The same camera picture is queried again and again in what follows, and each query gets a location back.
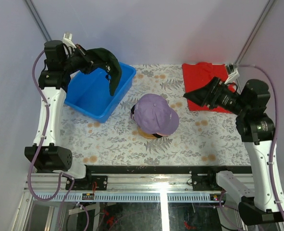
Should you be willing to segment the dark green cap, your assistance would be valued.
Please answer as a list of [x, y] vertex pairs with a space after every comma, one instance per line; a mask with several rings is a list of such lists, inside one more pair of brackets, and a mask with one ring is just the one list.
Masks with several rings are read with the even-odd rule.
[[109, 82], [109, 93], [110, 96], [114, 96], [122, 76], [120, 63], [115, 55], [105, 48], [89, 49], [89, 51], [98, 57], [100, 62], [98, 68], [107, 73], [105, 78]]

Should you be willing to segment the red cloth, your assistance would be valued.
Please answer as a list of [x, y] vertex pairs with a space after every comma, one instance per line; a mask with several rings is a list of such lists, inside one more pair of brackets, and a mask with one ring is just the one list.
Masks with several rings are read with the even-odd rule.
[[[198, 63], [195, 65], [191, 64], [183, 64], [183, 75], [184, 75], [184, 84], [185, 84], [185, 92], [191, 92], [193, 90], [200, 89], [206, 86], [213, 78], [219, 78], [223, 83], [228, 78], [227, 71], [225, 69], [225, 65], [213, 65], [211, 63]], [[233, 86], [236, 84], [230, 83], [229, 89], [231, 91], [237, 91]], [[191, 111], [215, 111], [214, 109], [209, 109], [206, 105], [200, 107], [195, 103], [188, 101], [188, 107]], [[228, 112], [227, 110], [219, 107], [219, 112]]]

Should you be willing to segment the pink cap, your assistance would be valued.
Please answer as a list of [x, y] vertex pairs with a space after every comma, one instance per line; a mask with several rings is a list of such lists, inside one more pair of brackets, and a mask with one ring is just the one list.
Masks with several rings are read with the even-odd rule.
[[167, 104], [156, 103], [138, 104], [131, 108], [131, 118], [145, 133], [171, 135], [170, 122], [172, 121], [173, 110]]

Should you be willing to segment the purple cap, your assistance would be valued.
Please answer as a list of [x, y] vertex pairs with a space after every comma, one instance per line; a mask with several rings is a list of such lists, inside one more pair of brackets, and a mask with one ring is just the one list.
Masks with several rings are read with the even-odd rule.
[[131, 118], [140, 129], [150, 135], [169, 136], [179, 126], [178, 114], [160, 95], [149, 93], [143, 95], [131, 108]]

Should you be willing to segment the wooden hat stand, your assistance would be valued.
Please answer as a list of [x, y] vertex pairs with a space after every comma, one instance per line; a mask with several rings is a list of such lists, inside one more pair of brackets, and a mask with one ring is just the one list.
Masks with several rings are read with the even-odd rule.
[[156, 135], [145, 133], [140, 127], [137, 127], [137, 131], [138, 134], [145, 139], [154, 140], [158, 138]]

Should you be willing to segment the black baseball cap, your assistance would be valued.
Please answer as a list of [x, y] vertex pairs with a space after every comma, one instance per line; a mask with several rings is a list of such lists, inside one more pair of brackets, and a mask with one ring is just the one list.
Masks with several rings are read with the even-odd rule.
[[162, 137], [167, 137], [168, 135], [162, 135], [162, 134], [158, 134], [158, 133], [154, 133], [154, 134], [152, 134], [155, 138], [158, 138], [158, 139], [160, 139], [160, 138], [162, 138]]

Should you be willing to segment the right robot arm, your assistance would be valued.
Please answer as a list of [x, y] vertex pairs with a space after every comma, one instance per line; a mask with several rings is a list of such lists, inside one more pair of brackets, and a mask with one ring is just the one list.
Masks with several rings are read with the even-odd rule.
[[268, 85], [258, 79], [246, 82], [241, 93], [214, 77], [204, 87], [184, 97], [209, 109], [221, 107], [236, 115], [236, 129], [247, 150], [254, 189], [250, 190], [229, 170], [207, 177], [208, 186], [225, 190], [238, 205], [242, 221], [248, 225], [284, 222], [284, 192], [276, 163], [275, 124], [265, 113], [270, 99]]

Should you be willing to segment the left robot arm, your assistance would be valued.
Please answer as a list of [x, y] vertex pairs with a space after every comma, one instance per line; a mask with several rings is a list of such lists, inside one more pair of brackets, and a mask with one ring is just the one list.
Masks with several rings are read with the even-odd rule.
[[86, 166], [73, 161], [72, 152], [62, 147], [60, 119], [67, 96], [71, 74], [80, 71], [90, 74], [98, 68], [110, 71], [109, 59], [114, 58], [104, 48], [86, 50], [81, 45], [69, 46], [60, 40], [44, 44], [44, 68], [34, 79], [41, 97], [37, 134], [32, 146], [25, 147], [25, 157], [33, 169], [59, 173], [72, 177], [83, 190], [93, 185], [93, 178], [86, 174]]

